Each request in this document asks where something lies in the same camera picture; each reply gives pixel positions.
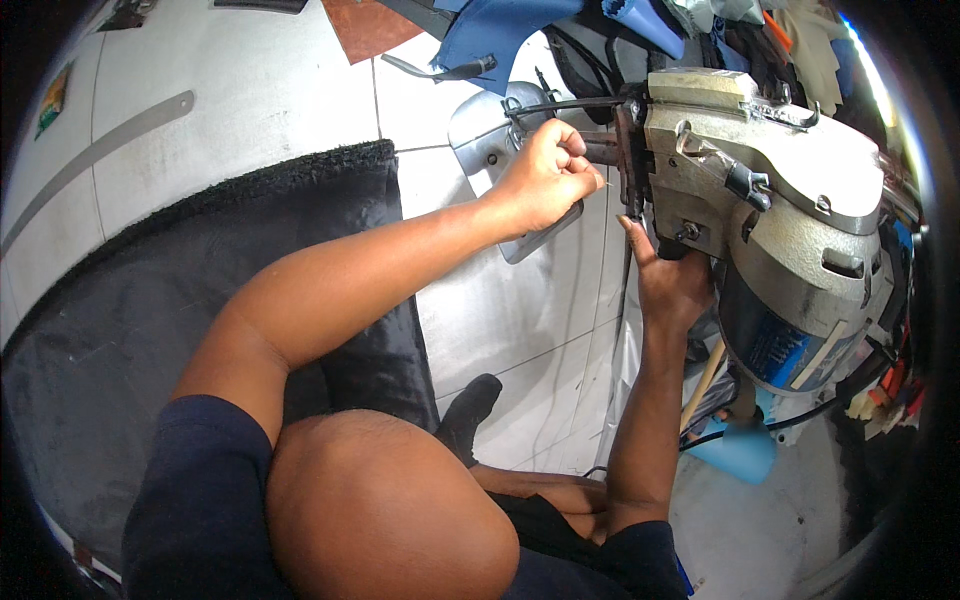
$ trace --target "white floor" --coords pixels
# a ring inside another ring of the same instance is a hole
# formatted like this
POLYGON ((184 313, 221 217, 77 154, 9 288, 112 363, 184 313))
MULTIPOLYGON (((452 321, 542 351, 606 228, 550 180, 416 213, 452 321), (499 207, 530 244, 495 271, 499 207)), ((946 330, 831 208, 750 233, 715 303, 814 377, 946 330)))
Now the white floor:
MULTIPOLYGON (((391 53, 424 66, 427 34, 391 53)), ((103 158, 35 216, 0 262, 0 343, 85 254, 127 225, 211 184, 281 160, 385 137, 399 154, 405 217, 471 200, 447 145, 450 115, 479 90, 433 84, 381 60, 348 65, 321 2, 297 16, 157 3, 141 29, 84 37, 65 111, 19 150, 0 232, 80 150, 138 112, 187 89, 185 117, 103 158)), ((534 66, 561 86, 541 34, 512 79, 534 66)), ((496 248, 417 294, 438 405, 477 374, 504 384, 477 434, 477 457, 501 468, 583 473, 594 464, 611 393, 621 296, 618 177, 583 217, 516 266, 496 248)), ((684 457, 671 521, 696 597, 778 598, 836 557, 839 476, 821 422, 782 448, 761 486, 684 457), (798 522, 798 516, 804 523, 798 522)))

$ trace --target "black mat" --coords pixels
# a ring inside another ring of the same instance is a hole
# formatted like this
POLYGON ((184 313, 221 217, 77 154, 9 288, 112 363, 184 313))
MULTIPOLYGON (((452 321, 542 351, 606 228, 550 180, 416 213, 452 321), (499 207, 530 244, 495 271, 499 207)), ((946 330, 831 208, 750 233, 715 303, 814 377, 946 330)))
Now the black mat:
MULTIPOLYGON (((40 505, 95 557, 119 565, 154 419, 229 296, 285 254, 400 218, 394 147, 381 140, 208 188, 71 270, 3 356, 5 419, 40 505)), ((284 421, 352 407, 436 430, 413 298, 294 373, 284 421)))

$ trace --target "right hand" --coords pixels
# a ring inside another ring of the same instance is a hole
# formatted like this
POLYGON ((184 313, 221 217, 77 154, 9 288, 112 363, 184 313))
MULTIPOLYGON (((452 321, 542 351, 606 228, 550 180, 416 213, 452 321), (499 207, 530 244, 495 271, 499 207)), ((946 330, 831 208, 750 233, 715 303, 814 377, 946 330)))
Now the right hand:
POLYGON ((548 228, 573 203, 600 189, 603 176, 584 157, 586 152, 587 144, 573 126, 559 119, 540 126, 481 198, 496 208, 500 236, 511 239, 548 228))
POLYGON ((639 268, 640 308, 646 327, 665 327, 670 334, 683 334, 713 303, 709 281, 709 257, 690 251, 680 260, 663 260, 650 244, 643 225, 626 215, 617 217, 627 231, 639 268))

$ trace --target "knee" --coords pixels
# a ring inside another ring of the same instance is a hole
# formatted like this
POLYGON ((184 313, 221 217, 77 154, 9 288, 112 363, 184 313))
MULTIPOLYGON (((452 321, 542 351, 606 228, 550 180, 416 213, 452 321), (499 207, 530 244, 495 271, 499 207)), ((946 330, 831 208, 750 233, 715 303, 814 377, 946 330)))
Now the knee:
POLYGON ((498 597, 510 520, 442 444, 374 411, 284 431, 267 490, 277 562, 307 595, 498 597))

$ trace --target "foot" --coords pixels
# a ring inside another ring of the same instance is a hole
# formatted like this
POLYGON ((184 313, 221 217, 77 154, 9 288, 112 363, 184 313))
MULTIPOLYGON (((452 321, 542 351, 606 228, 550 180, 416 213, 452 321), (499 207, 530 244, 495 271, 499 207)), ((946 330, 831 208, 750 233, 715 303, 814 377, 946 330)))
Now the foot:
POLYGON ((490 415, 502 389, 500 380, 489 373, 474 378, 453 398, 440 429, 434 434, 467 468, 478 463, 473 458, 473 436, 477 426, 490 415))

